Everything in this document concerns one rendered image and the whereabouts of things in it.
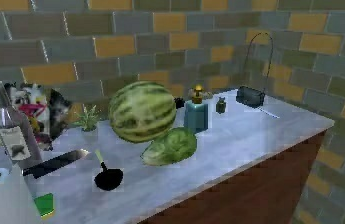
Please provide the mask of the small dark green shaker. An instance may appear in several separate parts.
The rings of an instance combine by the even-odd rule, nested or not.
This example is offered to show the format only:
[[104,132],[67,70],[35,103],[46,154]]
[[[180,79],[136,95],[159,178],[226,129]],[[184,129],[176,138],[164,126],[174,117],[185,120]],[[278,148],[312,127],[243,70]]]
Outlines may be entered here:
[[220,97],[216,103],[216,112],[222,114],[225,112],[226,102],[224,97]]

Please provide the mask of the black toaster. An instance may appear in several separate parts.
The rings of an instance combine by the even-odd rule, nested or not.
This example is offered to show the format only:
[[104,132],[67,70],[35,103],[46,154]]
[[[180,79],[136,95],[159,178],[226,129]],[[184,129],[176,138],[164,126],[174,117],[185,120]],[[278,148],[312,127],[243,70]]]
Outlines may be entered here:
[[240,86],[237,90],[236,101],[251,108],[262,106],[264,98],[264,92],[247,86]]

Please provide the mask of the small green houseplant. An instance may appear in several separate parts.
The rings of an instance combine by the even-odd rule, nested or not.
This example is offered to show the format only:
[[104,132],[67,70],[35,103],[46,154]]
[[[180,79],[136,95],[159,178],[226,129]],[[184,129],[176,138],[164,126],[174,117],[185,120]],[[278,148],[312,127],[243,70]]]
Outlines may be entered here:
[[85,107],[82,113],[75,113],[77,119],[73,122],[75,126],[81,128],[81,134],[88,143],[96,142],[98,139],[99,115],[96,106]]

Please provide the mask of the striped green watermelon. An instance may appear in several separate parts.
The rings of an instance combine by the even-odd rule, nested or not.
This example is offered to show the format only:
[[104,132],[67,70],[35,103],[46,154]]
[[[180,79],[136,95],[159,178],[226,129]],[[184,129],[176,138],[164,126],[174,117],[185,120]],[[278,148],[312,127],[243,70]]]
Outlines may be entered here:
[[142,143],[166,133],[176,118],[174,96],[163,85],[136,81],[119,89],[111,98],[108,119],[121,139]]

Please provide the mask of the blue soap dispenser bottle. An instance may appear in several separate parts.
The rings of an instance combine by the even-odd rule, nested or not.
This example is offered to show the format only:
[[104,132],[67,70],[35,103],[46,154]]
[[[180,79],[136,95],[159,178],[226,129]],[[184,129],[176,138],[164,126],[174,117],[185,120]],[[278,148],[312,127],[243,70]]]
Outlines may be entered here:
[[197,84],[185,104],[184,126],[194,134],[208,129],[208,104],[203,99],[204,88]]

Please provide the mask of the green sponge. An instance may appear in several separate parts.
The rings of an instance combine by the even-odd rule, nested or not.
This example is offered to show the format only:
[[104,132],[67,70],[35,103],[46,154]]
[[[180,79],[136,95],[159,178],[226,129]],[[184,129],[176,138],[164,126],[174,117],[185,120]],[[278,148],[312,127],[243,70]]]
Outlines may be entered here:
[[54,195],[47,193],[34,199],[35,205],[42,218],[49,217],[54,211]]

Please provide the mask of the black and white cow statue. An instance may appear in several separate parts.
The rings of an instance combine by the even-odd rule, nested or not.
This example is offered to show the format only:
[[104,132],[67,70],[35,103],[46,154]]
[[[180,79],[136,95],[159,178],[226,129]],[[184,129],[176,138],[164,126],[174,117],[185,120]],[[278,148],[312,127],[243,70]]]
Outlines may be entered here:
[[21,89],[17,89],[13,83],[3,84],[12,106],[27,116],[39,149],[52,151],[52,141],[66,126],[65,120],[72,102],[53,89],[47,98],[37,84],[22,84]]

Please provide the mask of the white paper towel roll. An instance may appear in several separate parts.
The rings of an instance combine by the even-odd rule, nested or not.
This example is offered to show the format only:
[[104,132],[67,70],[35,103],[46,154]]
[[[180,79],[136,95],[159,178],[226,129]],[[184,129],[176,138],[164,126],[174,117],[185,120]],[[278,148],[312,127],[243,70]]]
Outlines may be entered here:
[[0,168],[0,224],[43,224],[19,166]]

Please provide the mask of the brown counter with grey top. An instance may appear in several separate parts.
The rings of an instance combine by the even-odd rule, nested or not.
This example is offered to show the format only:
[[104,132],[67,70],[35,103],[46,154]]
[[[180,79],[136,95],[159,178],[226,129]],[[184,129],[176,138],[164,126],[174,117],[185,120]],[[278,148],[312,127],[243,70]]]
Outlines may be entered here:
[[[109,123],[98,124],[96,142],[86,142],[77,128],[57,138],[51,159],[84,149],[84,158],[41,178],[26,179],[36,195],[52,193],[55,214],[43,224],[136,224],[190,196],[238,174],[306,139],[328,130],[333,120],[272,97],[259,109],[236,102],[235,91],[222,93],[226,111],[209,113],[209,128],[197,136],[196,153],[168,166],[147,166],[140,156],[145,144],[117,137]],[[114,190],[99,189],[101,171],[95,151],[108,168],[123,171]]]

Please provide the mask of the black handled kitchen knife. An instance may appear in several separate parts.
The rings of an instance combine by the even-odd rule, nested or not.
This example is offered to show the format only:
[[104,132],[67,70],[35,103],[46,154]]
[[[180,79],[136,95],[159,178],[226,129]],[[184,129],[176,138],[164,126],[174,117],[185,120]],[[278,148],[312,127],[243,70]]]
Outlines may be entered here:
[[30,168],[24,169],[22,175],[32,175],[35,179],[38,179],[60,168],[63,168],[75,161],[80,160],[88,154],[89,152],[84,149],[72,150],[59,156],[53,157],[44,162],[41,162]]

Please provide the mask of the clear glass bottle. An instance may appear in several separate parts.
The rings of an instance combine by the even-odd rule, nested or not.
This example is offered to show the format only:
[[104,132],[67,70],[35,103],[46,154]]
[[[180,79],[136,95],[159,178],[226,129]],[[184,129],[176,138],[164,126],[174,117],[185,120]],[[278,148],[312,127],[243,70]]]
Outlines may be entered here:
[[0,81],[0,139],[13,164],[22,170],[42,162],[32,127],[27,116],[15,109]]

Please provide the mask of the green lettuce head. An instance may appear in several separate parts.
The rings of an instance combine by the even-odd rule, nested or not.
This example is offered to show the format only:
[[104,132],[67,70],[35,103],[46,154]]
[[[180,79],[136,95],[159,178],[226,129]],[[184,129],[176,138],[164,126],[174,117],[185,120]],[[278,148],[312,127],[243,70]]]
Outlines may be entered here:
[[187,128],[177,127],[153,140],[140,158],[146,165],[165,166],[191,157],[196,150],[196,135]]

